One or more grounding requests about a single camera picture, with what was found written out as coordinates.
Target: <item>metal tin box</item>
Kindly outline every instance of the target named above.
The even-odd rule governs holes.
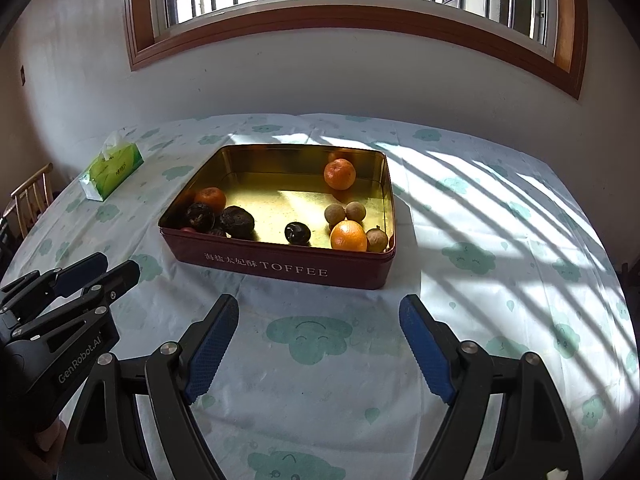
[[[325,165],[345,158],[356,169],[345,191],[325,182]],[[219,187],[226,205],[255,218],[254,240],[180,231],[197,190]],[[379,226],[389,237],[383,253],[333,250],[324,219],[332,203],[365,205],[364,230]],[[290,245],[287,223],[311,230],[308,246]],[[240,144],[218,150],[193,176],[161,216],[158,226],[175,257],[189,264],[281,280],[374,289],[384,285],[396,254],[394,198],[386,156],[374,150],[310,144]]]

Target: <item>green tissue box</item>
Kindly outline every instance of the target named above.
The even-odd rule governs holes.
[[[102,202],[143,162],[135,144],[111,134],[100,155],[80,175],[80,186],[89,200]]]

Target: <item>chair backrest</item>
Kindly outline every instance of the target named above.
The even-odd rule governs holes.
[[[21,184],[13,193],[11,198],[14,204],[10,205],[5,214],[14,208],[18,217],[18,225],[22,238],[26,238],[31,228],[35,225],[38,217],[53,202],[51,184],[49,183],[49,173],[53,170],[53,164],[49,163],[44,168],[40,168]]]

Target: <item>tablecloth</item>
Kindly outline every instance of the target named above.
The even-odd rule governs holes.
[[[546,164],[464,134],[327,114],[217,116],[123,134],[138,144],[144,164],[103,203],[86,200],[73,181],[38,220],[3,282],[95,251],[110,267],[137,261],[140,284],[112,305],[120,359],[177,340],[221,293],[235,296],[238,330],[209,392],[193,406],[229,479],[410,478],[446,412],[399,329],[398,305],[411,293],[461,340],[495,355],[542,356],[568,410],[586,480],[598,478],[624,446],[638,420],[633,327],[597,234]],[[285,282],[174,258],[159,216],[221,146],[255,142],[386,154],[398,252],[382,289]],[[274,336],[295,332],[300,317],[323,327],[324,350],[293,348]],[[486,463],[500,403],[494,397],[469,479],[480,478]],[[138,402],[158,478],[171,478],[148,400]]]

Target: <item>screw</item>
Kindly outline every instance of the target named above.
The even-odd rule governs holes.
[[[524,354],[524,359],[530,365],[539,365],[540,364],[540,356],[538,354],[534,354],[533,352],[527,352]]]
[[[160,353],[164,355],[171,355],[178,349],[178,345],[173,341],[169,341],[168,343],[164,343],[160,347]]]
[[[109,353],[102,354],[100,357],[98,357],[98,364],[100,366],[108,365],[111,361],[113,361],[113,356]]]
[[[463,341],[460,348],[462,348],[465,354],[475,354],[478,352],[478,345],[473,341]]]

